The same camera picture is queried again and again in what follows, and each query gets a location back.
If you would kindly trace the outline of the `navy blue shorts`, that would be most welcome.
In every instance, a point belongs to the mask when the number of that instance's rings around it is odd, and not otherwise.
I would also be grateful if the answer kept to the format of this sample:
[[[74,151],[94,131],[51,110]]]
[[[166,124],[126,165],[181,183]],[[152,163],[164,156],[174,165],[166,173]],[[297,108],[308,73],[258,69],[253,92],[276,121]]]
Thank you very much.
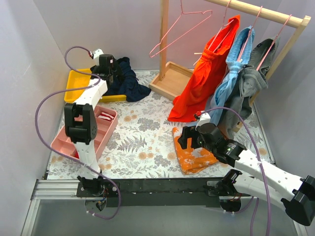
[[[128,57],[113,58],[112,75],[113,83],[103,96],[125,95],[127,102],[137,102],[151,93],[150,88],[139,84]]]

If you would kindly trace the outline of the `pink wire hanger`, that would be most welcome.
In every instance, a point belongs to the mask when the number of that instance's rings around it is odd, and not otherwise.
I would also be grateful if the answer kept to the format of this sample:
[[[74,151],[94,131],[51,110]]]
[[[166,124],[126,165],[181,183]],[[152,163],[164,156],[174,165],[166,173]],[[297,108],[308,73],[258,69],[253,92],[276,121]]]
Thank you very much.
[[[169,47],[173,46],[179,40],[181,40],[188,33],[192,32],[194,29],[199,27],[204,22],[208,21],[212,15],[212,9],[206,10],[188,10],[185,7],[185,3],[187,0],[179,0],[179,12],[177,17],[169,24],[169,1],[162,0],[161,1],[161,16],[160,16],[160,37],[158,42],[149,52],[149,58],[155,58],[158,55],[164,53]],[[193,17],[197,17],[198,21],[194,24],[189,24],[186,29],[182,29],[179,31],[178,35],[175,36],[171,41],[168,41],[168,37],[172,32],[176,29],[180,23],[185,19],[191,19]]]

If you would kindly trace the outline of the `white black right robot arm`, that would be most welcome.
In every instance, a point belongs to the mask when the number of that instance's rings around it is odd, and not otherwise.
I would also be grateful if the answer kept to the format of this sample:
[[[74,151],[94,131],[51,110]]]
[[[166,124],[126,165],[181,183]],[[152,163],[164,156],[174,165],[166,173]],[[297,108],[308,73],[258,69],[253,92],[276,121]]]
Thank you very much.
[[[251,150],[226,139],[211,123],[183,127],[178,142],[182,149],[204,148],[232,167],[219,184],[220,193],[242,193],[270,201],[297,223],[311,225],[315,217],[315,179],[311,175],[300,177],[258,160]]]

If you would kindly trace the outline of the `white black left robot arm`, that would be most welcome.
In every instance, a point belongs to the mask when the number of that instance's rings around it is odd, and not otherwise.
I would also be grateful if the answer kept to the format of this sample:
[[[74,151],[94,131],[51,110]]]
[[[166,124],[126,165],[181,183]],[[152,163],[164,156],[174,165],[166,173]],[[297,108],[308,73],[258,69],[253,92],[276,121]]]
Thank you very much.
[[[89,73],[90,82],[83,93],[64,107],[64,131],[74,144],[78,161],[89,170],[79,176],[83,192],[93,197],[117,196],[118,187],[102,177],[98,160],[117,126],[117,113],[98,106],[113,82],[114,58],[102,51],[89,53],[96,69]]]

